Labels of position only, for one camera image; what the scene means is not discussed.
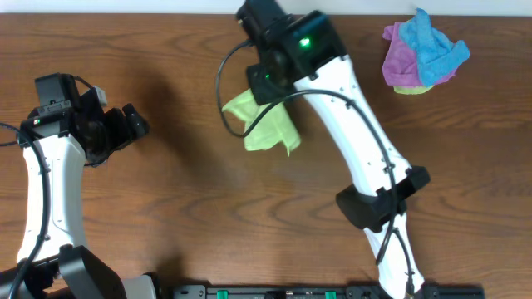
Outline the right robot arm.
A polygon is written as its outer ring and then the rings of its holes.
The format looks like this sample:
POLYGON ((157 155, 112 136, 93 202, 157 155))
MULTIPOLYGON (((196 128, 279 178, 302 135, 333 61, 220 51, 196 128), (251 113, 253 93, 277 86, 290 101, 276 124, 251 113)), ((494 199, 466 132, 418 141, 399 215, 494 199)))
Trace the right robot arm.
POLYGON ((367 236, 391 298, 412 298, 420 274, 406 232, 406 199, 430 180, 387 138, 358 85, 347 49, 319 11, 296 18, 275 1, 247 0, 236 18, 256 47, 259 63, 246 76, 256 102, 305 99, 324 123, 352 176, 336 202, 367 236))

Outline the purple cloth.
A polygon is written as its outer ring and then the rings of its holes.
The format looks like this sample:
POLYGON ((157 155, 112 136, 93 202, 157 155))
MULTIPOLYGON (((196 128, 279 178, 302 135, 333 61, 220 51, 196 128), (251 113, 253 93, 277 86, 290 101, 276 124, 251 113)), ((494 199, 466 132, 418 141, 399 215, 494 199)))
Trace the purple cloth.
MULTIPOLYGON (((419 80, 416 65, 416 55, 399 37, 399 26, 404 22, 396 22, 384 29, 383 37, 391 42, 382 73, 389 86, 416 87, 423 86, 419 80)), ((455 73, 444 77, 435 85, 448 81, 455 73)))

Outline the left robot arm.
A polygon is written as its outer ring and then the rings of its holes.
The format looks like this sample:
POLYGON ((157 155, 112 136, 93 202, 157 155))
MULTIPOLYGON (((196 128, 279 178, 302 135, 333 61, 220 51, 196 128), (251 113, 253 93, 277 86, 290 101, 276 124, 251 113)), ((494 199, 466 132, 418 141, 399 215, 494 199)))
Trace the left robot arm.
POLYGON ((53 73, 35 80, 40 101, 15 132, 27 166, 27 220, 15 267, 1 273, 1 296, 15 298, 150 298, 162 296, 153 272, 122 279, 88 247, 82 175, 147 135, 131 104, 107 109, 106 93, 53 73))

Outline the light green cloth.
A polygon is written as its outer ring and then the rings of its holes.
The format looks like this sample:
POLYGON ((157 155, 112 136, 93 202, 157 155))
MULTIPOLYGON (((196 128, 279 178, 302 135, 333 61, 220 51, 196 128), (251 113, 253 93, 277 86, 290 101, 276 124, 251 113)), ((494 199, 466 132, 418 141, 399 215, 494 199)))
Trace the light green cloth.
MULTIPOLYGON (((251 127, 268 105, 258 105, 253 93, 247 89, 240 95, 230 100, 222 107, 223 112, 229 112, 238 120, 244 122, 244 129, 251 127)), ((287 150, 287 156, 300 146, 301 138, 292 122, 284 104, 272 108, 244 137, 244 148, 247 151, 270 150, 275 145, 281 144, 287 150)))

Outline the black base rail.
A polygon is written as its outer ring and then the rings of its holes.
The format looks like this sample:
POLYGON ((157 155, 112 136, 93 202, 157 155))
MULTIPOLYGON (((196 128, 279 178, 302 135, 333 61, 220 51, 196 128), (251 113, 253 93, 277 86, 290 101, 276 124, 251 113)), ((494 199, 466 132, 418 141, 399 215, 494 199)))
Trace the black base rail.
MULTIPOLYGON (((183 285, 166 292, 169 299, 386 299, 378 285, 348 287, 209 287, 183 285)), ((412 295, 400 292, 399 298, 486 299, 481 287, 443 287, 425 285, 412 295)))

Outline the blue cloth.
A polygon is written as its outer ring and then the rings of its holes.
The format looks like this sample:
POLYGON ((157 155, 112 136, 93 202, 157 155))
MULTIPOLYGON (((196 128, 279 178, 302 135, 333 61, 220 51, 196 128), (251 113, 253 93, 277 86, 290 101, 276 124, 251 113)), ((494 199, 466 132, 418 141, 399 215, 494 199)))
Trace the blue cloth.
POLYGON ((431 25, 431 17, 421 9, 399 26, 399 37, 416 55, 419 80, 423 86, 433 86, 470 58, 469 47, 463 40, 451 41, 431 25))

